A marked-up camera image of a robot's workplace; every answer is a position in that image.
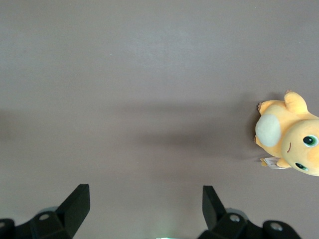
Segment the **plush toy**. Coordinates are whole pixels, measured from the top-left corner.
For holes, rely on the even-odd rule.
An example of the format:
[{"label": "plush toy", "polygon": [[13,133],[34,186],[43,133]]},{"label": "plush toy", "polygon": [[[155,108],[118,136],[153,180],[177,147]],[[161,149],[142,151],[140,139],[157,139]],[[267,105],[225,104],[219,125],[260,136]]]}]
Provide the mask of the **plush toy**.
[{"label": "plush toy", "polygon": [[319,176],[319,118],[305,100],[287,91],[285,101],[259,103],[255,142],[274,157],[279,167]]}]

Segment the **metal bolt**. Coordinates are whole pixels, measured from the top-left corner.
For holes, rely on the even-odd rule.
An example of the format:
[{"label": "metal bolt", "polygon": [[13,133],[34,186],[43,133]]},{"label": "metal bolt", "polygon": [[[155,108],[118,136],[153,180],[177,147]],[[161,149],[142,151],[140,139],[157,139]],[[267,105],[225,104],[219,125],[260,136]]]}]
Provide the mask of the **metal bolt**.
[{"label": "metal bolt", "polygon": [[282,231],[283,230],[283,227],[278,224],[278,223],[270,223],[270,226],[272,229],[276,230],[276,231]]},{"label": "metal bolt", "polygon": [[235,214],[230,215],[229,218],[230,218],[230,220],[232,220],[233,222],[236,222],[236,223],[240,221],[239,216],[237,216]]},{"label": "metal bolt", "polygon": [[40,220],[40,221],[44,221],[44,220],[48,219],[49,217],[50,217],[49,214],[43,214],[43,215],[41,215],[41,216],[39,217],[39,220]]}]

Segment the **screw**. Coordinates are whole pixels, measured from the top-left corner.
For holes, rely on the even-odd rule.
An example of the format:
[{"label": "screw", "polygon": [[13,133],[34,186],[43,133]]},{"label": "screw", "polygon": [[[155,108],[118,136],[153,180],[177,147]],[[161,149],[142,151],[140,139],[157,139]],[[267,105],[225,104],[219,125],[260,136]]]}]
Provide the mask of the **screw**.
[{"label": "screw", "polygon": [[283,227],[278,224],[278,223],[270,223],[270,226],[272,229],[276,230],[276,231],[282,231],[283,230]]},{"label": "screw", "polygon": [[239,216],[237,216],[235,214],[230,215],[229,218],[230,218],[230,220],[232,220],[233,222],[236,222],[236,223],[240,221]]}]

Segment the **plush toy mouth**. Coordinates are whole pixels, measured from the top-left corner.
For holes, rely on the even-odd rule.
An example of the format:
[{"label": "plush toy mouth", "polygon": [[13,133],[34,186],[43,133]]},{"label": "plush toy mouth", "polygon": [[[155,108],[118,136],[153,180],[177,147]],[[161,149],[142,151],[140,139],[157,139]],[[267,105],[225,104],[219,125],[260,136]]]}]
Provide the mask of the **plush toy mouth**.
[{"label": "plush toy mouth", "polygon": [[289,153],[290,149],[291,149],[291,143],[289,142],[289,149],[288,149],[287,153]]}]

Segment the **white belly patch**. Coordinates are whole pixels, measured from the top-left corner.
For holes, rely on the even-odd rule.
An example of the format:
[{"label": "white belly patch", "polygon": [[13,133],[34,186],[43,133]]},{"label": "white belly patch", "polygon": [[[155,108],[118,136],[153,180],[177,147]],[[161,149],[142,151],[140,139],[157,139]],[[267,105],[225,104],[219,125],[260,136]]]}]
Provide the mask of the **white belly patch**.
[{"label": "white belly patch", "polygon": [[281,137],[279,120],[274,115],[263,115],[256,124],[256,135],[260,142],[267,146],[275,146]]}]

